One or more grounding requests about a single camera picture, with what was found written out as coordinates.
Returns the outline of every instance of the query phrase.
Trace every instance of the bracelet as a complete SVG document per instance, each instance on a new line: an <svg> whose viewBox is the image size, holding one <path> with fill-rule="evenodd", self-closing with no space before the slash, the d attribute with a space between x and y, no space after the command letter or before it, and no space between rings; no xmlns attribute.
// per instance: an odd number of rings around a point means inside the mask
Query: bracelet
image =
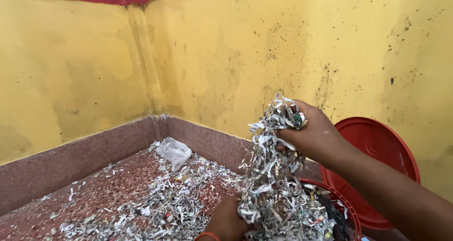
<svg viewBox="0 0 453 241"><path fill-rule="evenodd" d="M201 236L210 236L212 237L215 241L220 241L220 238L218 238L218 236L216 236L216 234L212 233L212 232L201 232L200 235L197 236L197 238L195 238L194 241L197 241L198 238L200 238Z"/></svg>

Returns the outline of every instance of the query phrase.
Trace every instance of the forearm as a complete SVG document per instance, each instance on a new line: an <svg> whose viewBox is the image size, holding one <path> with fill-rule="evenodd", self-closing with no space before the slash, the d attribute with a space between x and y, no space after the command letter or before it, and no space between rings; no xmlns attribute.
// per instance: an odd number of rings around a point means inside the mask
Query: forearm
<svg viewBox="0 0 453 241"><path fill-rule="evenodd" d="M326 167L350 183L411 240L446 240L453 227L448 201L353 146L328 157Z"/></svg>

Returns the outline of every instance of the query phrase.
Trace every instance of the white plastic bag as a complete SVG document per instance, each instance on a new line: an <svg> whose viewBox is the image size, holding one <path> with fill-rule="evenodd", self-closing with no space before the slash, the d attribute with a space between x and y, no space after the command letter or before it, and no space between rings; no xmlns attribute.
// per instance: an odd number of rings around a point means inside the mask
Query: white plastic bag
<svg viewBox="0 0 453 241"><path fill-rule="evenodd" d="M156 152L171 162L171 171L173 172L178 170L192 155L192 150L186 144L170 137L162 141L160 146L156 148Z"/></svg>

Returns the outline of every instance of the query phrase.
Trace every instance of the speckled red floor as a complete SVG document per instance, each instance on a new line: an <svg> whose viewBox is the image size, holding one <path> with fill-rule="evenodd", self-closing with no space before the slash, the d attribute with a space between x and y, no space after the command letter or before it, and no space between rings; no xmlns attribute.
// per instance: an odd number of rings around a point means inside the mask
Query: speckled red floor
<svg viewBox="0 0 453 241"><path fill-rule="evenodd" d="M163 174L159 170L158 160L152 154L146 150L137 153L122 160L107 173L101 170L53 192L48 199L38 199L0 217L0 240L63 240L59 228L64 222L86 219L105 208L112 210L110 214L119 216L120 213L115 209L123 203L137 201L148 195L151 180ZM69 201L71 188L75 192L72 203ZM207 206L206 213L210 214L223 197L234 193L233 187L225 188L218 178L209 182L200 199ZM149 226L145 216L138 216L134 220L143 229Z"/></svg>

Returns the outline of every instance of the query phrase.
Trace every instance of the hand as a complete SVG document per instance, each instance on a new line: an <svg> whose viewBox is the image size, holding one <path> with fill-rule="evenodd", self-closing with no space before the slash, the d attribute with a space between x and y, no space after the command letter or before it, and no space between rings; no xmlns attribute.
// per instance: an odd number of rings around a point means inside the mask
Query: hand
<svg viewBox="0 0 453 241"><path fill-rule="evenodd" d="M214 209L214 214L205 231L216 234L221 241L239 241L247 231L253 229L253 225L248 225L237 215L239 198L239 194L236 194L220 202Z"/></svg>
<svg viewBox="0 0 453 241"><path fill-rule="evenodd" d="M307 125L302 130L280 129L278 138L290 142L304 156L322 165L328 164L339 150L350 149L352 145L343 139L322 110L300 100L294 100L294 104L307 118Z"/></svg>

